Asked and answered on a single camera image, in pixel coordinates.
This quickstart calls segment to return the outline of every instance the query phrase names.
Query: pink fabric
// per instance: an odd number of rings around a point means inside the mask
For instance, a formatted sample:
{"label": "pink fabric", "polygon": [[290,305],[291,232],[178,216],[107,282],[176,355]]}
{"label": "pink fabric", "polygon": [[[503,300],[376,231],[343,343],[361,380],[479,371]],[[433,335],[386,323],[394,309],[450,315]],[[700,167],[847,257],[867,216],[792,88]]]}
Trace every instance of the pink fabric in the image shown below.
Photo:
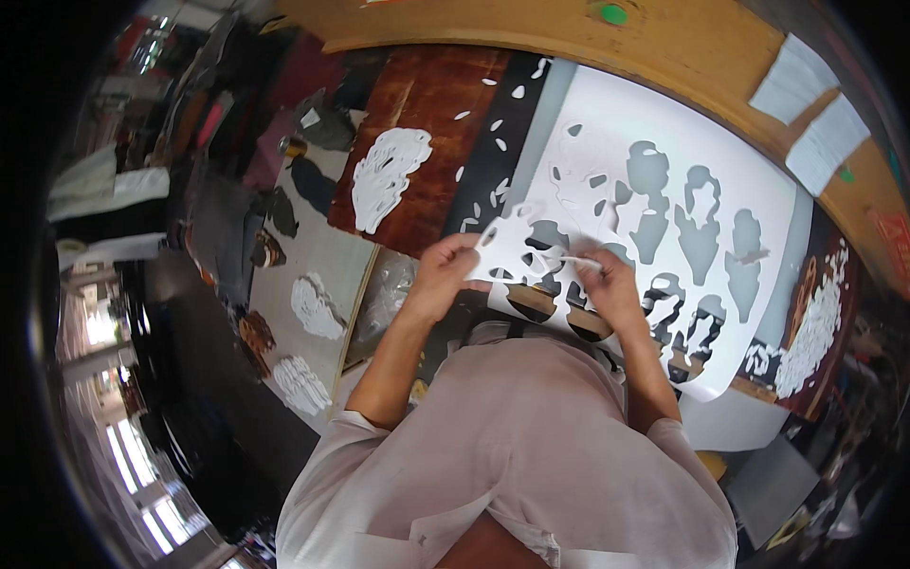
{"label": "pink fabric", "polygon": [[243,176],[243,185],[254,188],[259,184],[263,188],[275,186],[278,172],[284,156],[278,153],[278,142],[282,137],[294,134],[294,113],[280,110],[275,113],[266,132],[256,141],[256,153],[249,162],[247,173]]}

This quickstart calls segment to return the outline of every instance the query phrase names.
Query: left hand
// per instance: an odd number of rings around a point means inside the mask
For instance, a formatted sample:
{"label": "left hand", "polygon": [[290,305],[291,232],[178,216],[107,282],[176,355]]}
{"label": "left hand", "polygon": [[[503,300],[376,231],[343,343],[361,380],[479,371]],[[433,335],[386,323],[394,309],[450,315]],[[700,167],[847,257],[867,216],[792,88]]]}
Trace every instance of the left hand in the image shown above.
{"label": "left hand", "polygon": [[477,266],[478,254],[473,247],[478,239],[477,233],[456,233],[424,251],[399,316],[435,324],[445,317],[459,290],[489,292],[489,282],[464,279]]}

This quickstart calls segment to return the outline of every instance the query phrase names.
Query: black cloth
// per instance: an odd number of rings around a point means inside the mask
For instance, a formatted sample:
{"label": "black cloth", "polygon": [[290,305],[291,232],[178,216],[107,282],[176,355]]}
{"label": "black cloth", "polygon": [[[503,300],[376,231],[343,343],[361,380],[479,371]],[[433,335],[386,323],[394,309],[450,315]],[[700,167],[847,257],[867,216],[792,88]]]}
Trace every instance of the black cloth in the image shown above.
{"label": "black cloth", "polygon": [[55,224],[57,239],[78,239],[86,244],[132,235],[167,232],[167,198],[149,199],[132,206]]}
{"label": "black cloth", "polygon": [[318,166],[302,156],[294,158],[290,163],[290,176],[300,197],[308,201],[316,211],[328,217],[329,206],[335,197],[335,181],[323,176]]}

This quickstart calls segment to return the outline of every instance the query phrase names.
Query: white shirt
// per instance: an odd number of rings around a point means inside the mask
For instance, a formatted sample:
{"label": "white shirt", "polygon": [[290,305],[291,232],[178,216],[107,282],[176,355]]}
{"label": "white shirt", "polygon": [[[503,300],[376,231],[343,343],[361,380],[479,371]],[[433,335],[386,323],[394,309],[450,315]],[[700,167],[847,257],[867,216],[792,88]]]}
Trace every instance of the white shirt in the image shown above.
{"label": "white shirt", "polygon": [[278,568],[430,569],[487,510],[552,567],[733,567],[720,488],[671,419],[648,436],[593,358],[468,346],[394,432],[343,412],[278,519]]}

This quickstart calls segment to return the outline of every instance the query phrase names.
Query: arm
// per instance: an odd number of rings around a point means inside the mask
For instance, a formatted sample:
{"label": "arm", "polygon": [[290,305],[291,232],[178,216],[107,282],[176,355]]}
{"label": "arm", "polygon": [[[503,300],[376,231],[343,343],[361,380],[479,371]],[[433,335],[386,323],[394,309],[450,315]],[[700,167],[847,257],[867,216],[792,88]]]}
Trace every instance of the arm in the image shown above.
{"label": "arm", "polygon": [[464,279],[477,265],[477,251],[472,247],[479,237],[473,233],[450,235],[424,252],[414,285],[345,410],[359,412],[373,425],[390,431],[404,419],[430,329],[449,311],[459,290],[490,288],[490,283]]}
{"label": "arm", "polygon": [[619,337],[626,363],[629,426],[646,435],[658,419],[679,421],[676,394],[658,361],[635,288],[635,273],[606,249],[591,251],[586,257],[603,265],[601,273],[578,267],[578,275],[598,314]]}

